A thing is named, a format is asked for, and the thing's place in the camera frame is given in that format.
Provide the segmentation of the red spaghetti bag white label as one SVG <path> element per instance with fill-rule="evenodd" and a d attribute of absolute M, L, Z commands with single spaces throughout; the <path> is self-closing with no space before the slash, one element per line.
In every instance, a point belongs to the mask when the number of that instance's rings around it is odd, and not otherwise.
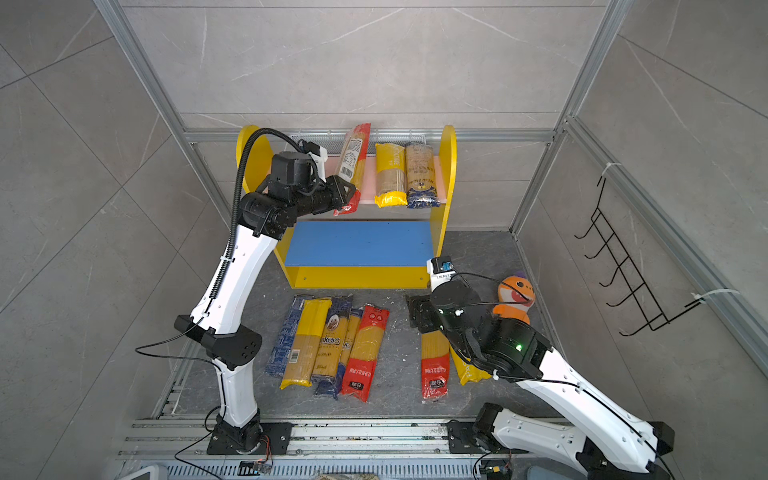
<path fill-rule="evenodd" d="M 362 195 L 367 155 L 365 152 L 360 152 L 358 149 L 354 148 L 351 145 L 350 138 L 355 139 L 356 136 L 358 136 L 359 139 L 362 139 L 363 134 L 370 133 L 371 124 L 363 123 L 357 125 L 347 134 L 347 144 L 344 146 L 344 150 L 340 155 L 336 175 L 341 179 L 351 183 L 355 187 L 356 191 L 346 206 L 344 206 L 341 210 L 335 210 L 333 212 L 334 216 L 351 214 L 357 211 Z"/>

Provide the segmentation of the blue bottom spaghetti bag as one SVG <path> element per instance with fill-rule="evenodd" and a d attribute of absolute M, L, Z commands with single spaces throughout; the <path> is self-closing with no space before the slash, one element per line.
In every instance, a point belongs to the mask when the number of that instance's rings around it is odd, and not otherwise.
<path fill-rule="evenodd" d="M 431 146 L 411 143 L 405 148 L 406 194 L 409 209 L 440 206 Z"/>

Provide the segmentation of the blue label spaghetti bag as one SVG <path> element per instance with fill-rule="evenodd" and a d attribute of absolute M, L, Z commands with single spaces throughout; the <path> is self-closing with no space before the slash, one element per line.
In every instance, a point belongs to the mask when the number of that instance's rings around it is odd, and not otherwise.
<path fill-rule="evenodd" d="M 349 327 L 352 303 L 351 295 L 331 298 L 331 306 L 327 313 L 311 375 L 311 380 L 316 385 L 315 395 L 333 399 L 338 397 L 339 365 Z"/>

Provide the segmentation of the dark blue spaghetti box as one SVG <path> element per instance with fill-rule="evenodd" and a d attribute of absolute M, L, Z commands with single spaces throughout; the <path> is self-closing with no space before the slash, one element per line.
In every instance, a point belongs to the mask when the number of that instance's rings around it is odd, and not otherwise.
<path fill-rule="evenodd" d="M 289 313 L 282 324 L 276 343 L 265 367 L 265 373 L 267 375 L 275 378 L 283 377 L 292 352 L 292 346 L 303 313 L 304 303 L 307 300 L 308 297 L 302 295 L 296 296 L 293 299 Z"/>

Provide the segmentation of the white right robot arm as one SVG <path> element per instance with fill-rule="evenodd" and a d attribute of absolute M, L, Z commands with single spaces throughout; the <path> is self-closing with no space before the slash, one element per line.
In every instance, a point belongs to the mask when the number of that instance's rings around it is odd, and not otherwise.
<path fill-rule="evenodd" d="M 566 419 L 555 424 L 486 403 L 472 426 L 487 452 L 526 451 L 590 479 L 671 479 L 664 455 L 674 430 L 629 413 L 580 375 L 528 322 L 499 312 L 464 280 L 453 278 L 406 300 L 422 333 L 443 334 L 461 360 L 497 381 L 513 383 Z"/>

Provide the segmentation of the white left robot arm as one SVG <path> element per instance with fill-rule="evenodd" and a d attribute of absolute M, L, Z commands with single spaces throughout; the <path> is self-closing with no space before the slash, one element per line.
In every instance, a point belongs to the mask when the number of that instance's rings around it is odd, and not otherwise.
<path fill-rule="evenodd" d="M 251 454 L 265 447 L 254 395 L 254 359 L 262 337 L 241 322 L 246 300 L 269 255 L 298 218 L 339 210 L 356 188 L 327 175 L 325 147 L 272 128 L 247 126 L 237 143 L 230 233 L 205 294 L 174 322 L 179 336 L 205 351 L 220 406 L 209 452 Z"/>

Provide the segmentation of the yellow shelf with coloured boards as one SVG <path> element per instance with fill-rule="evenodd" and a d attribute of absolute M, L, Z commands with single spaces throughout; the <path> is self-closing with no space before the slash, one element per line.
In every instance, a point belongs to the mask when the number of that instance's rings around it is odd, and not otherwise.
<path fill-rule="evenodd" d="M 434 157 L 445 202 L 426 220 L 298 218 L 269 255 L 294 289 L 422 289 L 426 263 L 441 255 L 457 173 L 453 127 L 442 133 Z"/>

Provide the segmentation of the red yellow spaghetti bag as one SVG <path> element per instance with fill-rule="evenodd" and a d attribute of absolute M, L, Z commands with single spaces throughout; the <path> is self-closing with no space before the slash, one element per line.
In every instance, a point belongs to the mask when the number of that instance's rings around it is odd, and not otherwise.
<path fill-rule="evenodd" d="M 444 334 L 421 334 L 421 391 L 424 400 L 436 400 L 447 394 L 450 373 L 450 344 Z"/>

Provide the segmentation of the orange shark plush toy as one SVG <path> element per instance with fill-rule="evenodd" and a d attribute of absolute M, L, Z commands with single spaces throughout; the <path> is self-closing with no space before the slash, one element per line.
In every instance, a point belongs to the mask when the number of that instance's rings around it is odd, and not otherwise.
<path fill-rule="evenodd" d="M 499 303 L 493 308 L 495 315 L 531 324 L 528 311 L 534 305 L 536 295 L 527 278 L 507 277 L 499 284 L 497 293 Z"/>

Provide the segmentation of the yellow clear spaghetti bag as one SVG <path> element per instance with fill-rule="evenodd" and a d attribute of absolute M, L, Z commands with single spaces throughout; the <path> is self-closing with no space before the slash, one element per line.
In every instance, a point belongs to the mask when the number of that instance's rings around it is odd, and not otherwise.
<path fill-rule="evenodd" d="M 478 383 L 492 378 L 492 375 L 488 372 L 467 363 L 453 348 L 450 348 L 450 353 L 461 385 L 466 385 L 470 382 Z"/>

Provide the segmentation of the blue gold spaghetti bag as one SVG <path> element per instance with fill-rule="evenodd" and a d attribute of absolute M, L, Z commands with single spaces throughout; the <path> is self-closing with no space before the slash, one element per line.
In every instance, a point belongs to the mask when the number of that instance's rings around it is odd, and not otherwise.
<path fill-rule="evenodd" d="M 344 339 L 344 344 L 342 347 L 342 352 L 339 360 L 339 366 L 346 367 L 348 364 L 348 360 L 351 355 L 351 351 L 355 342 L 355 338 L 359 329 L 359 325 L 361 322 L 361 317 L 363 314 L 362 308 L 353 308 L 350 312 L 350 316 L 348 319 L 348 326 L 347 326 L 347 332 Z"/>

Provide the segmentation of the yellow top spaghetti bag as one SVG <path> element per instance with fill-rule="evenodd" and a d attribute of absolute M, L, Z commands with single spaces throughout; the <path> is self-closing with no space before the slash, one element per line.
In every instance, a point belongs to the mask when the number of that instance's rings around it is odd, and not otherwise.
<path fill-rule="evenodd" d="M 330 298 L 310 299 L 304 302 L 280 384 L 281 390 L 291 385 L 304 387 L 312 385 L 311 375 L 331 305 Z"/>

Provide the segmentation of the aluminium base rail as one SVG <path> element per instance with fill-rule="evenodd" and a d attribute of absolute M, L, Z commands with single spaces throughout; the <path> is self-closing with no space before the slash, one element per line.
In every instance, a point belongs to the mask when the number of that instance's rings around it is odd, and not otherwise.
<path fill-rule="evenodd" d="M 569 422 L 519 387 L 493 381 L 452 384 L 446 397 L 427 401 L 414 388 L 373 388 L 368 402 L 314 395 L 304 387 L 280 390 L 275 381 L 256 382 L 262 423 L 270 438 L 271 470 L 251 455 L 210 454 L 211 409 L 219 395 L 211 378 L 192 375 L 174 384 L 147 419 L 133 420 L 118 436 L 107 478 L 126 477 L 159 466 L 170 479 L 311 479 L 318 474 L 372 474 L 381 479 L 470 479 L 492 460 L 511 459 L 524 475 L 531 464 L 574 477 L 573 470 L 541 454 L 516 450 L 486 456 L 473 442 L 472 425 L 485 403 L 499 404 L 557 430 Z"/>

